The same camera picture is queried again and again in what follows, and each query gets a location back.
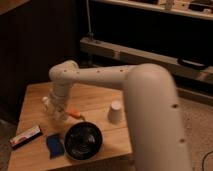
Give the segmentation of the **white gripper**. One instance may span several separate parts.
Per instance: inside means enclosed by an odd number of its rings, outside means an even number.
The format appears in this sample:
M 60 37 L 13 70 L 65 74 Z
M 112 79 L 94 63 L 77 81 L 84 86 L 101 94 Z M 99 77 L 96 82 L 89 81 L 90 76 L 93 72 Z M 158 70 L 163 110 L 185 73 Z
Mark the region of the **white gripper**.
M 68 114 L 65 112 L 67 107 L 66 98 L 58 97 L 51 92 L 48 97 L 54 105 L 54 113 L 50 114 L 55 120 L 65 121 L 68 119 Z

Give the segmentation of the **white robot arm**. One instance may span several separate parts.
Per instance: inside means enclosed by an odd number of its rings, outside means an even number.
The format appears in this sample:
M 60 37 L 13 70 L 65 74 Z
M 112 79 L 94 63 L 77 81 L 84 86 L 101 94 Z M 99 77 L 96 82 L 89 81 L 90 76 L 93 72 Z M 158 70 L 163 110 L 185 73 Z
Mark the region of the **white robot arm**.
M 81 69 L 68 60 L 49 70 L 47 107 L 61 117 L 75 83 L 123 92 L 124 109 L 136 171 L 192 171 L 178 93 L 172 75 L 145 63 Z

